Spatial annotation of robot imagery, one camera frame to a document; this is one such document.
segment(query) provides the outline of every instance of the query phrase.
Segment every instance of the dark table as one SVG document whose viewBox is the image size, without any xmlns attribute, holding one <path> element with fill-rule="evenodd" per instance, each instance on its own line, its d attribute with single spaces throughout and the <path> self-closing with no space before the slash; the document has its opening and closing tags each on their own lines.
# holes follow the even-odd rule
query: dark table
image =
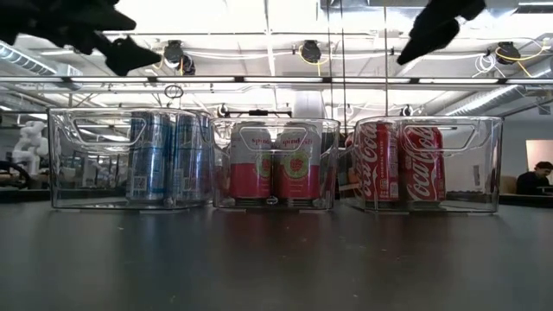
<svg viewBox="0 0 553 311">
<path fill-rule="evenodd" d="M 553 211 L 0 206 L 0 310 L 553 310 Z"/>
</svg>

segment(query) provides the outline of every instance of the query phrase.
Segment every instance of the soda can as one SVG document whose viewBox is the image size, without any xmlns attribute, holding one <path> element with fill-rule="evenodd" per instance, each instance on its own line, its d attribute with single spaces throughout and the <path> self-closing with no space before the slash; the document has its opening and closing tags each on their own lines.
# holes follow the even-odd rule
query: soda can
<svg viewBox="0 0 553 311">
<path fill-rule="evenodd" d="M 279 201 L 319 198 L 321 137 L 316 126 L 287 123 L 279 137 L 279 150 L 274 185 Z"/>
<path fill-rule="evenodd" d="M 439 205 L 446 198 L 442 133 L 436 127 L 407 125 L 400 142 L 402 196 L 413 207 Z"/>
<path fill-rule="evenodd" d="M 231 133 L 231 186 L 235 199 L 270 197 L 270 133 L 261 122 L 241 122 Z"/>
<path fill-rule="evenodd" d="M 359 181 L 356 196 L 365 206 L 393 207 L 399 200 L 397 126 L 364 123 L 355 129 L 353 168 Z"/>
<path fill-rule="evenodd" d="M 170 119 L 153 112 L 133 112 L 130 121 L 126 198 L 140 203 L 162 202 L 170 145 Z"/>
<path fill-rule="evenodd" d="M 200 115 L 180 115 L 172 142 L 168 197 L 177 204 L 198 205 L 210 194 L 210 146 L 205 141 L 208 123 Z"/>
</svg>

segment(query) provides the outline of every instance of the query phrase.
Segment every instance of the ceiling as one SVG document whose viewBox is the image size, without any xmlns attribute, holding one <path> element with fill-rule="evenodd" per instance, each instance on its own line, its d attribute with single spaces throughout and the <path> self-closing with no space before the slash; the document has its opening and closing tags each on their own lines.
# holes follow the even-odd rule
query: ceiling
<svg viewBox="0 0 553 311">
<path fill-rule="evenodd" d="M 512 41 L 523 58 L 539 54 L 522 62 L 525 67 L 551 57 L 550 45 L 553 41 L 550 42 L 549 38 L 553 38 L 553 32 L 549 30 L 550 14 L 513 14 L 517 2 L 504 1 L 509 5 L 501 8 L 500 14 L 497 10 L 495 13 L 485 12 L 475 21 L 464 22 L 461 32 L 447 48 L 401 67 L 395 59 L 409 40 L 412 17 L 420 11 L 416 6 L 419 2 L 404 1 L 411 4 L 409 7 L 391 6 L 386 11 L 386 20 L 382 7 L 347 11 L 342 18 L 340 14 L 327 14 L 327 10 L 323 10 L 317 0 L 157 0 L 140 2 L 140 5 L 135 1 L 121 0 L 118 9 L 137 22 L 137 28 L 131 36 L 145 48 L 161 53 L 168 40 L 181 40 L 183 49 L 194 60 L 196 75 L 200 76 L 522 77 L 524 74 L 517 64 L 497 63 L 493 67 L 486 62 L 489 58 L 482 56 L 488 48 L 494 50 L 499 41 Z M 127 35 L 107 34 L 112 40 Z M 304 40 L 318 41 L 323 53 L 323 64 L 308 64 L 299 56 L 297 49 Z M 16 48 L 49 63 L 69 64 L 85 76 L 113 75 L 101 54 L 76 54 L 71 48 L 58 48 L 48 41 L 29 35 L 21 35 Z M 0 74 L 31 73 L 0 61 Z M 161 64 L 161 67 L 134 70 L 130 76 L 176 74 L 174 69 Z M 248 88 L 246 84 L 226 84 L 214 88 L 232 92 L 205 92 L 213 89 L 213 86 L 185 85 L 182 86 L 187 90 L 184 96 L 170 100 L 162 92 L 157 95 L 132 91 L 115 93 L 108 92 L 113 85 L 97 84 L 82 86 L 69 99 L 69 90 L 58 86 L 19 84 L 18 87 L 30 92 L 33 97 L 48 98 L 58 105 L 69 105 L 70 100 L 73 105 L 83 101 L 83 106 L 113 106 L 121 103 L 159 105 L 160 102 L 166 105 L 171 102 L 172 105 L 207 109 L 210 112 L 214 112 L 222 103 L 241 110 L 286 110 L 296 103 L 296 93 L 302 91 L 279 85 Z M 315 86 L 315 90 L 321 92 L 325 105 L 351 108 L 346 114 L 348 123 L 385 114 L 386 100 L 390 114 L 397 114 L 405 105 L 412 105 L 416 111 L 440 113 L 472 93 L 454 87 L 439 90 L 418 87 L 409 90 L 390 89 L 386 96 L 386 92 L 379 89 L 356 87 L 344 91 L 343 88 L 342 85 Z M 97 94 L 92 89 L 104 92 Z M 516 108 L 513 105 L 505 105 L 492 111 L 492 114 L 500 115 Z M 343 114 L 344 111 L 339 109 L 333 113 L 333 117 L 343 120 Z"/>
</svg>

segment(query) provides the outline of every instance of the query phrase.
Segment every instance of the desk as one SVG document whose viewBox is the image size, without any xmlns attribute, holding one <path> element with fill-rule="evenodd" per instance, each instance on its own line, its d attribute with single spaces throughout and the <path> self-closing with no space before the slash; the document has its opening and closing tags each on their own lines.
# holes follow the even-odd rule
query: desk
<svg viewBox="0 0 553 311">
<path fill-rule="evenodd" d="M 0 310 L 551 310 L 553 210 L 0 206 Z"/>
</svg>

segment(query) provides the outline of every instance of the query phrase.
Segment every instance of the wall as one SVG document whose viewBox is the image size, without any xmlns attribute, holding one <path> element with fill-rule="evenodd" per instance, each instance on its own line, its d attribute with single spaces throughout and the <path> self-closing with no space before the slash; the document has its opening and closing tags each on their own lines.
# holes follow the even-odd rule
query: wall
<svg viewBox="0 0 553 311">
<path fill-rule="evenodd" d="M 501 174 L 519 176 L 528 170 L 526 140 L 553 139 L 553 120 L 510 120 L 503 127 Z"/>
</svg>

